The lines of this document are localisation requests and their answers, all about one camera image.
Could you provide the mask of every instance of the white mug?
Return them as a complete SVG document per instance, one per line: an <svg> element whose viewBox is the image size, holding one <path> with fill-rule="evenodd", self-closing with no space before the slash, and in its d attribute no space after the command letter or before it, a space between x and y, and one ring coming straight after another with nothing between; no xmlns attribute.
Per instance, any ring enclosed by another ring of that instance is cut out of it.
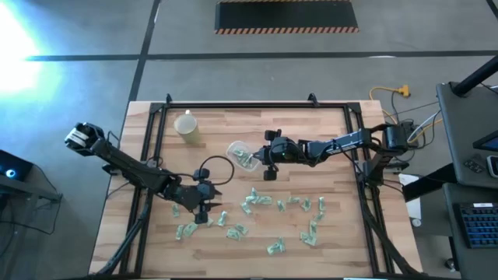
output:
<svg viewBox="0 0 498 280"><path fill-rule="evenodd" d="M186 110L185 114L178 116L173 123L174 130L183 138L186 143L197 143L201 138L197 126L197 119Z"/></svg>

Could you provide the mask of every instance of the gray floor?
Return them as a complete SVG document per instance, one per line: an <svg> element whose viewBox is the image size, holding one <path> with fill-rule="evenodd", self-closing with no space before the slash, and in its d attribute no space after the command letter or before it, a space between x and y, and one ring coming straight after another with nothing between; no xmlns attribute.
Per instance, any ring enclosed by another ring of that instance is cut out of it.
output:
<svg viewBox="0 0 498 280"><path fill-rule="evenodd" d="M153 0L0 2L11 40L0 46L0 149L35 162L64 195L56 231L30 232L16 266L19 279L85 275L93 252L109 176L102 161L64 147L79 121L121 132L136 61L14 62L1 55L138 54ZM161 4L150 53L260 51L472 51L498 49L498 22L486 1L353 1L360 33L338 35L216 36L214 0ZM148 61L138 100L367 99L373 86L408 84L399 111L436 101L439 82L461 80L489 57L336 58L281 60ZM497 84L498 77L487 81ZM384 109L391 94L375 93ZM437 105L403 114L421 123ZM418 151L408 171L426 174L451 161L444 127ZM437 199L423 203L431 209ZM51 228L54 210L33 216ZM450 257L444 237L416 232L425 272L454 276L442 267ZM0 248L5 239L0 238Z"/></svg>

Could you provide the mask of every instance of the keyboard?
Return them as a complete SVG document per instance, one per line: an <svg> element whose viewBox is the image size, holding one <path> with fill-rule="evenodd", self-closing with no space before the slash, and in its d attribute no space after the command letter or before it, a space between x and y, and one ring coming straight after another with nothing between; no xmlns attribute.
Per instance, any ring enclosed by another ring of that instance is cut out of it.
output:
<svg viewBox="0 0 498 280"><path fill-rule="evenodd" d="M467 247L498 247L498 203L465 203L454 205Z"/></svg>

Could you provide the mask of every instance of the black and orange mat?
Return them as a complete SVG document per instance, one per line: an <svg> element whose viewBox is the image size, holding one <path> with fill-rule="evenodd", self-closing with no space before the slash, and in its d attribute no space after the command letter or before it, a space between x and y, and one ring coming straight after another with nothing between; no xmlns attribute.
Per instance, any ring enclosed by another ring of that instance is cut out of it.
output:
<svg viewBox="0 0 498 280"><path fill-rule="evenodd" d="M216 4L215 33L357 33L350 0L226 0Z"/></svg>

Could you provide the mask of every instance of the wooden table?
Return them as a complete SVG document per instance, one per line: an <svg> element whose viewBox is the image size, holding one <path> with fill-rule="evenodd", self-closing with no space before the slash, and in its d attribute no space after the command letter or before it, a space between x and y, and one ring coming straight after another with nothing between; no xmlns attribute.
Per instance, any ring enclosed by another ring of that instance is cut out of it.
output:
<svg viewBox="0 0 498 280"><path fill-rule="evenodd" d="M360 101L366 128L384 122L378 101ZM121 149L139 159L150 102L132 102L124 123ZM162 142L162 167L179 173L193 173L208 156L225 155L228 145L241 140L259 149L266 144L264 131L282 129L282 134L294 140L327 140L346 133L344 113L339 109L193 109L198 118L202 141L184 144L173 129L173 122L182 110L167 111L167 127ZM156 139L155 123L151 147ZM177 225L193 221L193 215L181 207L180 218L172 216L169 201L155 197L150 218L142 277L360 277L371 276L363 220L359 210L356 181L351 162L343 155L330 157L310 168L298 164L280 165L277 181L263 181L260 166L253 173L236 168L233 180L218 189L222 206L210 213L215 221L221 211L227 211L226 226L208 228L200 225L193 236L175 240ZM213 182L225 180L230 167L221 160L207 166ZM116 177L110 190L124 183ZM273 205L252 207L247 216L240 208L255 187L260 195L270 195ZM133 187L114 193L105 204L90 272L98 271L115 252L125 236ZM304 212L299 205L287 205L279 212L277 199L289 196L310 198L312 209ZM318 223L317 246L300 241L300 232L308 231L308 223L317 214L317 201L325 197L326 215ZM422 270L415 239L405 207L398 192L381 188L381 203L388 235L411 266ZM241 241L226 238L226 231L236 223L249 232ZM287 251L269 256L266 247L283 236ZM131 260L135 259L136 244ZM381 267L380 243L376 242Z"/></svg>

